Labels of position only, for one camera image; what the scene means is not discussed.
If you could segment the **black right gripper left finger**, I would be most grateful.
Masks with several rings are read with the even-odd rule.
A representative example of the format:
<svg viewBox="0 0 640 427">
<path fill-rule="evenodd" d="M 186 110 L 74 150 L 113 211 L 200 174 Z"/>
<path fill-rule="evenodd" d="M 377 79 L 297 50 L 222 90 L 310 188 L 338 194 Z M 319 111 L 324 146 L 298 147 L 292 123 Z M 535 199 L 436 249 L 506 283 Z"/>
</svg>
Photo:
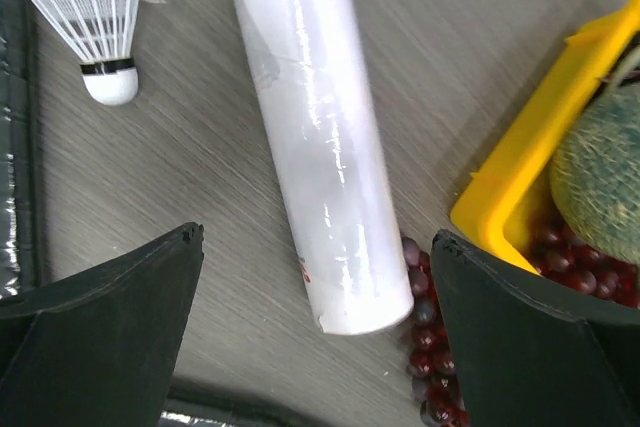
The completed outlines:
<svg viewBox="0 0 640 427">
<path fill-rule="evenodd" d="M 4 426 L 154 426 L 203 264 L 190 222 L 1 302 Z"/>
</svg>

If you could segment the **white shuttlecock tube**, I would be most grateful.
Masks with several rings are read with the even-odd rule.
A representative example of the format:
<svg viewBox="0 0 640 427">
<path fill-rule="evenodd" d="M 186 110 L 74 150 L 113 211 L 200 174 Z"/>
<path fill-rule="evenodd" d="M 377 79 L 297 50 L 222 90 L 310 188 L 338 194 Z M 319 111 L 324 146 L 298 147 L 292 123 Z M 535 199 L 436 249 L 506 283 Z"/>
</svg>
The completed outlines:
<svg viewBox="0 0 640 427">
<path fill-rule="evenodd" d="M 356 336 L 413 296 L 352 0 L 234 0 L 314 321 Z"/>
</svg>

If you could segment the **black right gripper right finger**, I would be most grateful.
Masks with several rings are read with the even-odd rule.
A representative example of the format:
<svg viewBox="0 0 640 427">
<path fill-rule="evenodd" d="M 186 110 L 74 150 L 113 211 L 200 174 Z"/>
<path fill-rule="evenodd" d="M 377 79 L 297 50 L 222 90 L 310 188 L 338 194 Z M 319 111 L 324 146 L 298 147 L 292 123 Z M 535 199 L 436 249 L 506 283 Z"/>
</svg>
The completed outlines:
<svg viewBox="0 0 640 427">
<path fill-rule="evenodd" d="M 448 231 L 436 293 L 474 426 L 636 426 L 639 312 L 504 262 Z"/>
</svg>

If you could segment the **black racket bag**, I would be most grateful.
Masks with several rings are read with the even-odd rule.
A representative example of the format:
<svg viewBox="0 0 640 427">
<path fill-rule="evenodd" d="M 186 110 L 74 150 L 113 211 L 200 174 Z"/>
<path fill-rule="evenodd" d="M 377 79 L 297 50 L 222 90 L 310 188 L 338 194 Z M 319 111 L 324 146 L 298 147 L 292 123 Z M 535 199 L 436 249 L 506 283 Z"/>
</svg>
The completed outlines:
<svg viewBox="0 0 640 427">
<path fill-rule="evenodd" d="M 29 0 L 1 0 L 1 297 L 37 287 L 43 254 L 38 34 Z"/>
</svg>

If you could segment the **white feather shuttlecock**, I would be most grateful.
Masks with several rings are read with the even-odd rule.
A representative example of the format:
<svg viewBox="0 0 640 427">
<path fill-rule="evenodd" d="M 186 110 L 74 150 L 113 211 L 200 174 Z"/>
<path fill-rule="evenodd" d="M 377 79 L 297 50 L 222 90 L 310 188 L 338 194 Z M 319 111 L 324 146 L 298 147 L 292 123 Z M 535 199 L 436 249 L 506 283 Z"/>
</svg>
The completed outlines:
<svg viewBox="0 0 640 427">
<path fill-rule="evenodd" d="M 139 0 L 31 0 L 78 57 L 84 85 L 102 105 L 132 101 L 139 88 L 132 57 Z"/>
</svg>

